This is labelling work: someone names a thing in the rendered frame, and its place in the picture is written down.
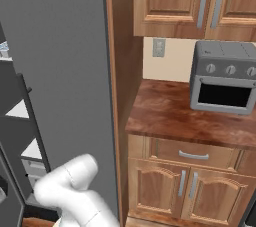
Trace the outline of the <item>black appliance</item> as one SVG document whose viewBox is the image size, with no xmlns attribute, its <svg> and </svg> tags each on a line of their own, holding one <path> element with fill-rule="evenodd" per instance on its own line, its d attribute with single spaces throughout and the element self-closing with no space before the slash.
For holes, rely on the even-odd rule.
<svg viewBox="0 0 256 227">
<path fill-rule="evenodd" d="M 256 190 L 250 199 L 238 227 L 256 227 Z"/>
</svg>

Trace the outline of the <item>wooden base cupboard door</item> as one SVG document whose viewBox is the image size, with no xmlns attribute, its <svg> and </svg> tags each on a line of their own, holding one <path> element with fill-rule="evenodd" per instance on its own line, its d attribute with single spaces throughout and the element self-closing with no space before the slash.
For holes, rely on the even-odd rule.
<svg viewBox="0 0 256 227">
<path fill-rule="evenodd" d="M 186 179 L 182 197 L 178 197 L 182 170 L 186 170 Z M 189 167 L 129 159 L 128 171 L 131 214 L 146 219 L 150 216 L 166 219 L 181 216 Z"/>
<path fill-rule="evenodd" d="M 198 180 L 190 199 L 194 172 L 198 172 Z M 255 177 L 192 168 L 181 218 L 215 227 L 238 227 L 255 189 Z"/>
</svg>

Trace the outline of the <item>grey wall socket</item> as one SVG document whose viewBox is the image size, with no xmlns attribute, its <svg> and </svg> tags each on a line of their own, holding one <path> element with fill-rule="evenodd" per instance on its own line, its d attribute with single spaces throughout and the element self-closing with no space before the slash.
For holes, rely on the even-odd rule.
<svg viewBox="0 0 256 227">
<path fill-rule="evenodd" d="M 163 57 L 165 54 L 165 42 L 164 38 L 154 38 L 153 39 L 153 56 Z"/>
</svg>

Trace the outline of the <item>grey fridge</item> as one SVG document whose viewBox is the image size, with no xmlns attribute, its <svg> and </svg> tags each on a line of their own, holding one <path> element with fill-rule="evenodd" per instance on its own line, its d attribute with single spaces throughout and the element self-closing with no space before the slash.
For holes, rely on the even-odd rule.
<svg viewBox="0 0 256 227">
<path fill-rule="evenodd" d="M 96 191 L 118 220 L 105 0 L 0 0 L 0 24 L 50 173 L 92 155 Z"/>
</svg>

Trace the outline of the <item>tall wooden side panel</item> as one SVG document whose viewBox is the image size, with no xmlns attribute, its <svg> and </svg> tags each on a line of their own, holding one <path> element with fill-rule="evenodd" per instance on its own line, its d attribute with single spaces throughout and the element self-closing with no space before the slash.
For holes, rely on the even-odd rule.
<svg viewBox="0 0 256 227">
<path fill-rule="evenodd" d="M 143 38 L 133 35 L 133 0 L 106 0 L 118 212 L 125 227 L 128 203 L 128 137 L 125 126 L 142 79 Z"/>
</svg>

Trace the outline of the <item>grey toaster oven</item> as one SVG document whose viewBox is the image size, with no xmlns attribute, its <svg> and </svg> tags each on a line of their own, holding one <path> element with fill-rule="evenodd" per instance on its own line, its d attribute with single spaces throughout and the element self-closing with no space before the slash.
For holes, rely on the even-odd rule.
<svg viewBox="0 0 256 227">
<path fill-rule="evenodd" d="M 190 107 L 249 115 L 255 103 L 256 46 L 197 41 L 190 74 Z"/>
</svg>

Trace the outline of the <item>grey freezer door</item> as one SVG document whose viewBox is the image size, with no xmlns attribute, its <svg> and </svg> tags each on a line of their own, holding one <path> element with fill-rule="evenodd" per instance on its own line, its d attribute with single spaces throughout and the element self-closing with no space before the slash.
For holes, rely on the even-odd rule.
<svg viewBox="0 0 256 227">
<path fill-rule="evenodd" d="M 6 41 L 0 24 L 0 44 Z M 0 57 L 0 227 L 21 227 L 25 216 L 56 214 L 34 197 L 36 181 L 50 171 L 29 98 L 13 59 Z"/>
</svg>

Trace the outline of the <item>wooden drawer front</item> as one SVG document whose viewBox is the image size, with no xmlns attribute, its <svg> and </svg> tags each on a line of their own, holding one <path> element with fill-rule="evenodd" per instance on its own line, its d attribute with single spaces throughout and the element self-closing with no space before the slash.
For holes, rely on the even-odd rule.
<svg viewBox="0 0 256 227">
<path fill-rule="evenodd" d="M 209 154 L 209 159 L 195 160 L 181 157 L 178 154 L 179 150 L 195 155 Z M 165 161 L 176 161 L 234 171 L 239 153 L 240 150 L 235 148 L 189 143 L 177 140 L 151 139 L 151 157 Z"/>
</svg>

